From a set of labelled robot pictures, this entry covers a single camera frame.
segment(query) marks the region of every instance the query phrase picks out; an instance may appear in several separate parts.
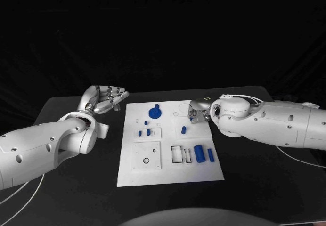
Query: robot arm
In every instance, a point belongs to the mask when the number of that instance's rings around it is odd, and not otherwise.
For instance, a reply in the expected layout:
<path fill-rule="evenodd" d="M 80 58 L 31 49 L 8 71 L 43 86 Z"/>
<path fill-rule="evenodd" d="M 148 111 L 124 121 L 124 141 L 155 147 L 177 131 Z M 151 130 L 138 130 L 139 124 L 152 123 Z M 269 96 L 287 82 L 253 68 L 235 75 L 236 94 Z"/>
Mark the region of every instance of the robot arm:
<path fill-rule="evenodd" d="M 93 116 L 119 110 L 118 102 L 128 96 L 124 88 L 90 86 L 77 110 L 57 122 L 11 131 L 0 136 L 0 190 L 47 173 L 79 153 L 86 154 L 96 138 L 103 139 L 108 126 Z"/>
<path fill-rule="evenodd" d="M 326 150 L 326 111 L 291 103 L 261 102 L 229 95 L 207 102 L 191 100 L 187 117 L 191 123 L 212 119 L 229 137 L 295 148 Z"/>

